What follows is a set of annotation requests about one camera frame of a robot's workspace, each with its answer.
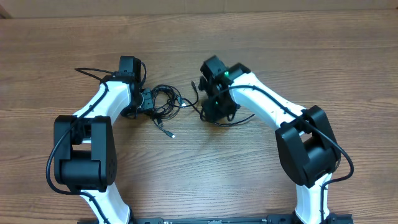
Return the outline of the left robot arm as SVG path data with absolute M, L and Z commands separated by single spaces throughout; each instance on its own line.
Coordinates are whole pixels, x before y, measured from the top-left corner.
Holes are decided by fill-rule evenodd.
M 150 91 L 143 87 L 146 73 L 140 59 L 122 56 L 118 70 L 104 72 L 89 103 L 54 121 L 47 183 L 58 194 L 82 197 L 97 223 L 136 221 L 115 183 L 118 160 L 113 124 L 118 116 L 135 117 L 154 107 Z

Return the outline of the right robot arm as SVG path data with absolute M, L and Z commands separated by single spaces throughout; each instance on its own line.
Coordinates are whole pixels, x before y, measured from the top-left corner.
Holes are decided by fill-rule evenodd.
M 341 159 L 325 112 L 296 105 L 266 87 L 241 63 L 226 67 L 212 56 L 200 68 L 199 90 L 205 91 L 203 119 L 232 120 L 243 106 L 275 132 L 281 166 L 296 184 L 297 205 L 290 223 L 338 223 L 328 209 L 328 186 Z

